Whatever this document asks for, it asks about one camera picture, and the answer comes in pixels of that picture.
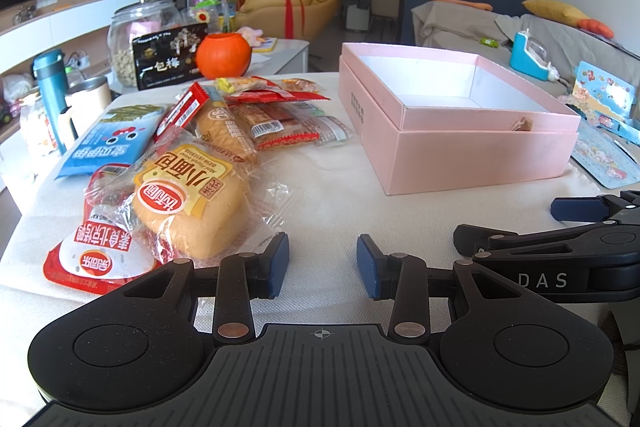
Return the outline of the small yellow snack sachet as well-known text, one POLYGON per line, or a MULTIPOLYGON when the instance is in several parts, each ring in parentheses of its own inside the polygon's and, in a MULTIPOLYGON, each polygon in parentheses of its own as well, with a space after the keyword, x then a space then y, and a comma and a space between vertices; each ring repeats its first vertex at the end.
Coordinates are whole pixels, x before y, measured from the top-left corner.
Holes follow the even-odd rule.
POLYGON ((268 81, 253 77, 220 77, 215 81, 215 86, 221 93, 232 95, 245 91, 266 89, 268 81))

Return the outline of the yellow cushion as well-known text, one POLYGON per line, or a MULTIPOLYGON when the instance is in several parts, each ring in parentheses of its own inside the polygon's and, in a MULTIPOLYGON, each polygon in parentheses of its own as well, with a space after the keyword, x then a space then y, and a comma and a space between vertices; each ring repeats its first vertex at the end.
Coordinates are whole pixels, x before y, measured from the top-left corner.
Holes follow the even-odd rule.
POLYGON ((577 27, 581 20, 589 20, 589 16, 576 6, 558 0, 526 0, 522 5, 533 15, 570 27, 577 27))

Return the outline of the small round bread packet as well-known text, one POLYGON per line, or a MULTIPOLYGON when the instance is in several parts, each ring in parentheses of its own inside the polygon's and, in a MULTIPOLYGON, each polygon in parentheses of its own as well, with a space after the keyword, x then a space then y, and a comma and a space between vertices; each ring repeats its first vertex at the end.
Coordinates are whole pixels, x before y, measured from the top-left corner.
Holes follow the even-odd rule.
POLYGON ((158 262, 211 267, 278 233, 293 195, 265 167, 172 127, 131 166, 100 173, 85 202, 158 262))

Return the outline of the grey covered couch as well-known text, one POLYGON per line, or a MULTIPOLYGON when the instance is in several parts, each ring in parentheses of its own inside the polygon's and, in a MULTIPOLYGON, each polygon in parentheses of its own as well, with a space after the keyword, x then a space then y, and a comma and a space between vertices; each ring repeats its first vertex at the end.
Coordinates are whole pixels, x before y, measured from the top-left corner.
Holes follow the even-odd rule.
POLYGON ((426 67, 423 87, 401 100, 427 130, 509 132, 527 120, 529 131, 575 138, 580 115, 558 98, 549 81, 556 59, 577 44, 545 42, 518 17, 431 1, 411 10, 416 44, 410 54, 426 67))

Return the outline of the white coffee table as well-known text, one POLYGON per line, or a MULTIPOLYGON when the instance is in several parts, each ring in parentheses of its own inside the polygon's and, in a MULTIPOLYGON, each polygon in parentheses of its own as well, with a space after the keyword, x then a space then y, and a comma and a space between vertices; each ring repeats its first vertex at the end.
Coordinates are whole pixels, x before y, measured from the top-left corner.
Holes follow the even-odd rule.
POLYGON ((306 74, 309 43, 304 40, 279 39, 270 52, 252 54, 244 77, 306 74))

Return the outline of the red roast duck snack packet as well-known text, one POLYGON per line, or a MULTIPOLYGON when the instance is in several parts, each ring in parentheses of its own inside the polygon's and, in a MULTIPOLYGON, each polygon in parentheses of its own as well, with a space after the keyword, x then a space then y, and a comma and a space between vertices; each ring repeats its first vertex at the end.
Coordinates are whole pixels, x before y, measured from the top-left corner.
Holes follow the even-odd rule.
POLYGON ((44 277, 55 284, 105 295, 158 267, 132 236, 107 218, 96 193, 123 173, 126 164, 107 164, 93 173, 85 191, 84 219, 73 234, 49 251, 44 277))

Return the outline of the glass jar with nuts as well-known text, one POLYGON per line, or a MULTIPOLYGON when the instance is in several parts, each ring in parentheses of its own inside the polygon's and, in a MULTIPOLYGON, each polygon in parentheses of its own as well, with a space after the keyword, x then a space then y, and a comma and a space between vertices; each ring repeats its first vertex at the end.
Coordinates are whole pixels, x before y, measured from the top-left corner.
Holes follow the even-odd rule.
POLYGON ((116 10, 107 33, 114 78, 124 87, 136 87, 134 40, 181 26, 182 22, 183 18, 172 0, 137 0, 116 10))

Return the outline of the blue cartoon puzzle board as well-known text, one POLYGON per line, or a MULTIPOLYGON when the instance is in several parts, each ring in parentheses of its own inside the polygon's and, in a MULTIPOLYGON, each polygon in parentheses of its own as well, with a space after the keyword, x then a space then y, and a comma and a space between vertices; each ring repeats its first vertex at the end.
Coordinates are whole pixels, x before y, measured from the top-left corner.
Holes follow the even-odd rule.
POLYGON ((639 182, 636 164, 612 139, 588 122, 578 126, 572 158, 605 188, 614 190, 639 182))

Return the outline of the orange pumpkin bucket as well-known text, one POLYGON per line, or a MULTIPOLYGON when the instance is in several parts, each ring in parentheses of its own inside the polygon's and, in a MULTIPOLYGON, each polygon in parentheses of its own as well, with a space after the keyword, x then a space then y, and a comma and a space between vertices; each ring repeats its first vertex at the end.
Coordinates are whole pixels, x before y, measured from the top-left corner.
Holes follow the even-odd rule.
POLYGON ((195 53, 195 63, 207 79, 242 77, 250 66, 252 49, 235 32, 205 37, 195 53))

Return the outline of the blue seaweed snack bag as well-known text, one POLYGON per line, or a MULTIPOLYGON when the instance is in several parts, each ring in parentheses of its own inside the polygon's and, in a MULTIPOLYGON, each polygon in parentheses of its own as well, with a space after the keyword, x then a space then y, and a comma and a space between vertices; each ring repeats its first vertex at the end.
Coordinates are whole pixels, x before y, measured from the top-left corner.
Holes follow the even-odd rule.
POLYGON ((130 166, 152 141, 166 104, 134 104, 107 111, 78 140, 56 177, 89 176, 111 164, 130 166))

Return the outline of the red wafer snack packet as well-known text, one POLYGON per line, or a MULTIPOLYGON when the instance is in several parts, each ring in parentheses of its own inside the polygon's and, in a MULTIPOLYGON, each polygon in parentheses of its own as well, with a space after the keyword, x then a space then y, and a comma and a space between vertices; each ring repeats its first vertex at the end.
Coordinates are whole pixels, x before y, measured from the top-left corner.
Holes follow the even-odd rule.
POLYGON ((322 94, 307 91, 284 91, 280 89, 246 90, 226 94, 229 104, 268 104, 306 101, 328 101, 322 94))

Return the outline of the red barcode snack bar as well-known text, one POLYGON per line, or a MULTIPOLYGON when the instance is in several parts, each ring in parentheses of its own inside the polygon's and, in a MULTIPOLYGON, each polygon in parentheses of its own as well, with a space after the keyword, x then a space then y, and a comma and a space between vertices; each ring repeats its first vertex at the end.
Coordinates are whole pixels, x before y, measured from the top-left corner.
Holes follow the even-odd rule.
POLYGON ((201 86, 201 83, 194 82, 184 91, 178 102, 169 109, 169 112, 160 121, 153 136, 157 142, 169 128, 176 127, 184 129, 190 121, 198 115, 205 103, 209 101, 208 92, 201 86))

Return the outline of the long bread loaf packet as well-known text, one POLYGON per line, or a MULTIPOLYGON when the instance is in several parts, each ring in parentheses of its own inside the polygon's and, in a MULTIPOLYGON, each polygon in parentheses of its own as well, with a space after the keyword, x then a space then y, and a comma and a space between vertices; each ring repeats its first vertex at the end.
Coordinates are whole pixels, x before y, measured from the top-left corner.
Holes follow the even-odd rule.
POLYGON ((218 150, 226 150, 236 161, 259 164, 253 142, 224 102, 207 101, 195 116, 194 129, 198 139, 218 150))

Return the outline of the pink cardboard box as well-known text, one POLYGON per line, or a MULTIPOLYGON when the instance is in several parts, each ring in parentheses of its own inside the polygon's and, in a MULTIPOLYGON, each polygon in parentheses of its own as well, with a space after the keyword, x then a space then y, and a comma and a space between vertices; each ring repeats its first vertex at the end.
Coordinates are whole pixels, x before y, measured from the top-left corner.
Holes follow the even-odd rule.
POLYGON ((338 95, 388 195, 561 176, 580 118, 477 54, 342 47, 338 95))

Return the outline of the cracker biscuit packet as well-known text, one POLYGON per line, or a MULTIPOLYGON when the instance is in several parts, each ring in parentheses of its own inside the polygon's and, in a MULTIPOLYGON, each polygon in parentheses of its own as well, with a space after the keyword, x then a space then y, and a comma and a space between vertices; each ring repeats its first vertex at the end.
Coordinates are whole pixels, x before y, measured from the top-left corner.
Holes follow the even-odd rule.
POLYGON ((230 110, 256 150, 329 146, 350 138, 347 126, 309 102, 238 104, 230 110))

